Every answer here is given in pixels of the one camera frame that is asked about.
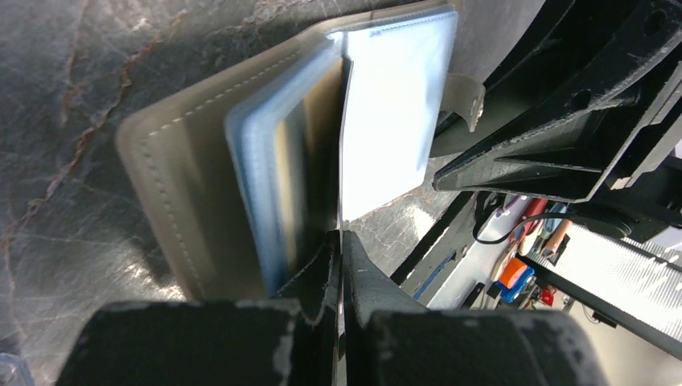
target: leather wallet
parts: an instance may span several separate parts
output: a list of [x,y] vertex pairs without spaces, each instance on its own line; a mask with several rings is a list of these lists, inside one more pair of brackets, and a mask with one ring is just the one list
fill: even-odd
[[[117,132],[119,154],[154,234],[188,298],[257,298],[272,294],[300,268],[305,262],[301,256],[314,245],[314,236],[300,240],[302,230],[322,235],[334,227],[338,193],[335,181],[339,181],[334,167],[339,144],[336,130],[347,120],[343,92],[346,97],[350,95],[345,88],[351,84],[347,82],[352,67],[347,55],[340,52],[337,60],[325,63],[324,71],[309,88],[304,88],[305,95],[298,95],[300,98],[291,110],[282,109],[276,117],[261,115],[273,118],[268,135],[258,137],[249,130],[226,133],[224,123],[229,128],[231,118],[239,121],[234,113],[239,108],[246,119],[246,113],[257,110],[258,103],[251,109],[244,109],[243,104],[259,101],[259,93],[260,97],[272,95],[282,87],[283,74],[307,71],[306,64],[317,57],[315,53],[319,50],[339,50],[338,43],[330,42],[335,34],[377,26],[384,29],[376,30],[378,34],[388,33],[392,23],[404,26],[410,20],[447,13],[456,15],[447,2],[433,0],[318,23],[124,121]],[[454,37],[454,24],[451,26]],[[331,44],[331,48],[324,47],[325,44]],[[450,43],[443,57],[451,49]],[[330,92],[338,89],[341,92]],[[438,96],[438,87],[429,88],[427,93]],[[438,113],[438,103],[429,104],[429,114],[433,114],[434,108]],[[292,111],[306,105],[314,106],[308,111],[325,113],[303,114],[306,123],[295,123],[292,119],[296,114],[292,115]],[[322,126],[328,129],[314,129]],[[298,140],[290,135],[292,127],[297,129]],[[258,170],[252,168],[255,164],[249,157],[253,155],[246,148],[253,135],[266,139],[275,149],[266,163],[277,169],[266,179],[271,187],[267,192],[257,189],[262,179],[248,177],[249,171]],[[302,151],[306,144],[314,146]],[[430,142],[421,144],[424,147],[430,147]],[[304,163],[292,154],[306,154],[308,160]],[[310,162],[311,159],[326,161]],[[330,180],[323,185],[329,188],[312,197],[313,182],[323,180]],[[301,199],[296,193],[304,190],[307,196]],[[254,230],[267,224],[258,222],[253,214],[267,208],[259,204],[257,195],[268,192],[276,193],[274,199],[269,199],[270,204],[277,204],[274,208],[279,216],[273,224],[276,232],[272,234],[281,240],[263,249],[261,242],[267,233]],[[284,255],[274,260],[267,255],[267,251],[282,249],[286,251]]]

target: white wall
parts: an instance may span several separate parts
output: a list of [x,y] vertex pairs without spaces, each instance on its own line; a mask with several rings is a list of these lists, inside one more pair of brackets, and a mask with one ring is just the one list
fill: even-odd
[[[591,317],[592,310],[587,308]],[[682,362],[623,327],[593,324],[575,302],[569,313],[592,341],[613,386],[681,386]]]

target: white stitching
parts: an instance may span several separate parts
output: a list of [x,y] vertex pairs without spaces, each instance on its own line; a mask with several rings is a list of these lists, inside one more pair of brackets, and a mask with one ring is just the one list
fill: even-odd
[[[294,56],[298,55],[299,52],[300,51],[294,52],[293,54],[287,56],[286,58],[279,60],[275,64],[265,68],[263,71],[258,72],[258,74],[256,76],[252,76],[248,80],[245,80],[239,84],[235,84],[231,88],[228,88],[227,90],[221,92],[220,94],[214,96],[213,98],[206,100],[204,103],[197,105],[192,110],[183,113],[180,117],[175,118],[170,123],[159,127],[158,129],[156,129],[155,131],[152,131],[151,133],[148,133],[147,137],[152,137],[152,136],[156,135],[157,133],[159,133],[165,129],[170,128],[171,126],[175,125],[175,123],[180,122],[184,117],[189,117],[190,115],[192,115],[197,110],[201,110],[206,104],[211,103],[216,99],[222,98],[224,95],[228,94],[233,89],[238,88],[241,85],[247,84],[250,80],[255,80],[256,78],[258,78],[259,76],[262,76],[263,74],[265,74],[269,70],[279,66],[280,64],[282,64],[282,63],[286,62],[287,60],[290,60]],[[140,145],[143,148],[142,154],[144,155],[144,157],[147,161],[147,166],[150,169],[150,173],[152,174],[152,177],[154,177],[154,182],[158,188],[158,195],[161,197],[162,202],[163,202],[163,208],[166,210],[166,216],[168,217],[168,220],[170,221],[170,225],[173,228],[173,231],[175,232],[175,239],[178,241],[178,244],[180,245],[180,250],[182,251],[183,256],[185,257],[185,261],[187,262],[187,265],[189,265],[189,267],[190,267],[190,271],[192,273],[192,276],[194,276],[197,287],[199,287],[199,293],[201,294],[201,296],[203,298],[206,298],[206,291],[205,291],[203,285],[201,284],[201,281],[199,280],[199,274],[196,272],[196,267],[194,266],[194,263],[192,263],[192,261],[191,261],[191,258],[189,256],[189,252],[187,251],[187,245],[185,244],[185,241],[183,239],[183,235],[180,233],[180,229],[179,229],[177,223],[175,222],[175,215],[173,214],[173,211],[171,210],[172,209],[171,202],[168,199],[168,194],[166,193],[166,185],[164,185],[163,181],[161,180],[161,175],[158,173],[158,170],[157,170],[156,166],[154,165],[154,160],[153,160],[153,157],[152,157],[151,152],[149,150],[149,145],[147,143],[147,140],[145,139],[145,140],[140,141]]]

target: wooden handle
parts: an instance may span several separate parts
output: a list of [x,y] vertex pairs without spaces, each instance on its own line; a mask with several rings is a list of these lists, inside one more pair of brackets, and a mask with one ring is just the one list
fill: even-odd
[[549,257],[557,252],[559,245],[561,245],[561,241],[564,239],[564,236],[566,236],[566,233],[569,228],[571,228],[571,225],[573,225],[573,221],[571,220],[561,221],[561,224],[559,224],[557,230],[554,231],[552,236],[549,237],[547,244],[544,245],[544,248],[542,249],[542,256]]

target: red object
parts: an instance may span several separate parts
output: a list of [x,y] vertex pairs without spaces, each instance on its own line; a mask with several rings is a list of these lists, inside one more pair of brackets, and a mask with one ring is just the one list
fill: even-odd
[[551,307],[554,304],[554,294],[549,289],[543,289],[540,292],[540,301]]
[[[523,220],[526,220],[528,217],[533,217],[537,216],[542,211],[544,211],[544,207],[547,206],[547,199],[533,199],[531,203],[526,207],[526,210],[524,211],[524,214],[519,217],[518,220],[516,220],[515,226],[519,225],[519,223]],[[521,241],[526,237],[526,235],[531,231],[531,229],[536,225],[537,221],[531,221],[530,223],[526,223],[523,226],[519,227],[516,229],[511,235],[509,235],[509,241]]]

